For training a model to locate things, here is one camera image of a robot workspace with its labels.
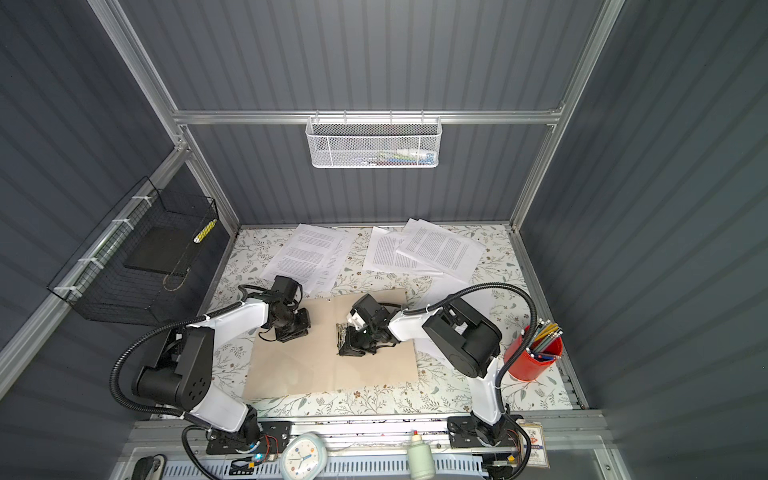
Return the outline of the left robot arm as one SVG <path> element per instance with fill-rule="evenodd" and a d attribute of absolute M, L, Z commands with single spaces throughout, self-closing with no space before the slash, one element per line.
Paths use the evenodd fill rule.
<path fill-rule="evenodd" d="M 213 383 L 214 353 L 254 329 L 273 331 L 279 342 L 308 334 L 302 285 L 278 276 L 269 288 L 241 284 L 238 301 L 208 314 L 167 323 L 137 339 L 116 360 L 109 390 L 122 407 L 182 418 L 199 427 L 210 455 L 280 453 L 291 427 L 262 426 L 256 410 Z"/>

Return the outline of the beige paper folder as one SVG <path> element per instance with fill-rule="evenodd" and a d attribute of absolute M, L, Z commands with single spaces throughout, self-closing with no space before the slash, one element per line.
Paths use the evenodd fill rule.
<path fill-rule="evenodd" d="M 302 302 L 311 320 L 309 333 L 286 343 L 255 340 L 242 398 L 255 401 L 285 395 L 398 386 L 418 380 L 411 341 L 363 357 L 338 354 L 339 325 L 360 293 Z"/>

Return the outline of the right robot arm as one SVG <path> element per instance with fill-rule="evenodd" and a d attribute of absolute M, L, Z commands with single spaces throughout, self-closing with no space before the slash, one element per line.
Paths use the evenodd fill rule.
<path fill-rule="evenodd" d="M 518 295 L 529 308 L 528 330 L 508 359 L 501 354 L 501 330 L 464 300 L 482 290 L 504 290 Z M 502 282 L 470 285 L 435 304 L 408 309 L 366 294 L 347 315 L 338 334 L 338 354 L 346 357 L 374 355 L 404 342 L 431 341 L 449 365 L 467 378 L 471 410 L 467 416 L 447 421 L 451 446 L 496 447 L 505 442 L 521 445 L 524 431 L 502 399 L 501 383 L 509 368 L 528 353 L 539 320 L 536 305 L 522 288 Z"/>

